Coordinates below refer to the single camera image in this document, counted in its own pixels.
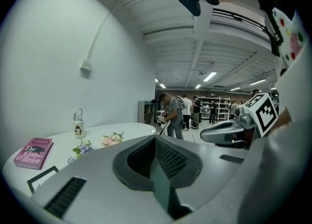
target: backpack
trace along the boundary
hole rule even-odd
[[[185,103],[183,101],[183,98],[180,97],[180,96],[175,96],[175,98],[179,101],[181,110],[185,110],[186,109],[186,105],[185,105]]]

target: pants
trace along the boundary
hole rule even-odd
[[[194,128],[197,130],[199,128],[199,113],[194,113],[193,122],[194,122]]]
[[[183,120],[186,124],[186,128],[189,129],[190,128],[190,115],[183,115]]]
[[[214,123],[215,115],[210,114],[209,123]]]
[[[183,140],[182,123],[173,124],[171,122],[167,128],[168,136],[174,137],[174,131],[175,131],[175,135],[176,135],[175,137]]]

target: picture frame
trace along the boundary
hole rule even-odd
[[[58,172],[58,168],[53,166],[46,171],[40,173],[39,175],[36,175],[35,177],[29,179],[27,181],[27,184],[30,188],[30,191],[32,194],[38,189],[38,187],[43,184],[46,180],[48,180],[51,176],[56,174]]]

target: ceiling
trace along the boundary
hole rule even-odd
[[[155,52],[157,79],[167,90],[263,92],[277,80],[269,37],[249,24],[212,15],[201,1],[194,17],[178,0],[120,0],[137,21],[144,40]],[[263,24],[257,0],[222,2],[217,8],[241,14]],[[211,73],[217,74],[207,82]],[[266,78],[265,82],[249,84]]]

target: colorful polka dot fabric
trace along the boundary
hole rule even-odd
[[[274,8],[273,15],[283,37],[283,43],[279,47],[280,55],[285,59],[288,66],[291,66],[300,58],[303,48],[310,39],[297,12],[295,12],[293,19],[289,19],[282,11]]]

